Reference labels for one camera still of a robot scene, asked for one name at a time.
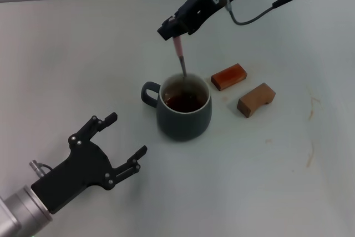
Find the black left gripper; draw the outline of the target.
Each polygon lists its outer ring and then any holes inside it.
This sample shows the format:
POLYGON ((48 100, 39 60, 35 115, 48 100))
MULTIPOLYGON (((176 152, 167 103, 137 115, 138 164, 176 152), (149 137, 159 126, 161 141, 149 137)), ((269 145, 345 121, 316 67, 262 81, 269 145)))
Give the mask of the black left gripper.
POLYGON ((69 139, 69 157, 31 185, 35 195, 51 214, 57 213, 90 186, 110 190, 140 171, 138 160, 148 151, 146 145, 124 164, 112 168, 106 154, 91 141, 96 133, 111 126, 117 119, 115 112, 103 120, 92 116, 73 135, 73 140, 69 139))

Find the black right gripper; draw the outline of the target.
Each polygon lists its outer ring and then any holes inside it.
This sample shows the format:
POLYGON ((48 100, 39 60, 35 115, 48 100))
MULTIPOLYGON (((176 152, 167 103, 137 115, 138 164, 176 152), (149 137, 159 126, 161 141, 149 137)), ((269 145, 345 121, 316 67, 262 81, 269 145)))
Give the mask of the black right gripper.
POLYGON ((191 35, 221 8, 213 0, 187 0, 177 13, 164 20, 157 32, 165 41, 185 33, 191 35))

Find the pink handled metal spoon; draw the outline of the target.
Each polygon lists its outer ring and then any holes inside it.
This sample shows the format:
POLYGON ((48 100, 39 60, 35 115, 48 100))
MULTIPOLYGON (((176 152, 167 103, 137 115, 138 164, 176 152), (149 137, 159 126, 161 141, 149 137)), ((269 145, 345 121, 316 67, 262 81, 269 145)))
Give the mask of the pink handled metal spoon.
POLYGON ((196 93, 194 92, 191 85, 187 82, 187 71, 186 71, 186 65, 185 65, 185 60, 183 55, 181 37, 180 36, 173 37, 173 42, 174 42, 175 52, 179 59, 181 70, 182 70, 182 80, 180 83, 181 95, 187 99, 192 100, 196 97, 196 93))

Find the dark grey ceramic cup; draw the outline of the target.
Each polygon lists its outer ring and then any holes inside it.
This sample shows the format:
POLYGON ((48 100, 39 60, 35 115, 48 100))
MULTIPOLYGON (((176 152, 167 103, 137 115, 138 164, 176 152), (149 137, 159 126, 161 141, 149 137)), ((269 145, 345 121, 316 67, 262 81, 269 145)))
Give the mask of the dark grey ceramic cup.
POLYGON ((156 109, 160 130, 173 140, 188 141, 200 136, 212 116, 211 92, 199 76, 189 73, 169 77, 162 85, 146 82, 141 100, 156 109))

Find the reddish flat wooden block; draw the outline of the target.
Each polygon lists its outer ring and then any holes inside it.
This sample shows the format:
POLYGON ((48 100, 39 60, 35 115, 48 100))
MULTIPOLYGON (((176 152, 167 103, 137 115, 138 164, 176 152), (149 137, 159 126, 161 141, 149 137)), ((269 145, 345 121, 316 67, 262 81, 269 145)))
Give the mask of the reddish flat wooden block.
POLYGON ((247 72, 240 66, 235 64, 211 76, 212 84, 222 91, 247 77, 247 72))

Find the light brown arched wooden block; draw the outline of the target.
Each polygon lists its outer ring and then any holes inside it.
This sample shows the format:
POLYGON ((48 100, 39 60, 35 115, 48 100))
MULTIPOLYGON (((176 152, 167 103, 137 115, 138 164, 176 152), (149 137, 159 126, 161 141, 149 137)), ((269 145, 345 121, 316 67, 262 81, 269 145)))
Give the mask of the light brown arched wooden block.
POLYGON ((244 96, 238 103, 237 109, 246 117, 249 118, 261 106, 270 104, 276 93, 266 83, 262 83, 244 96))

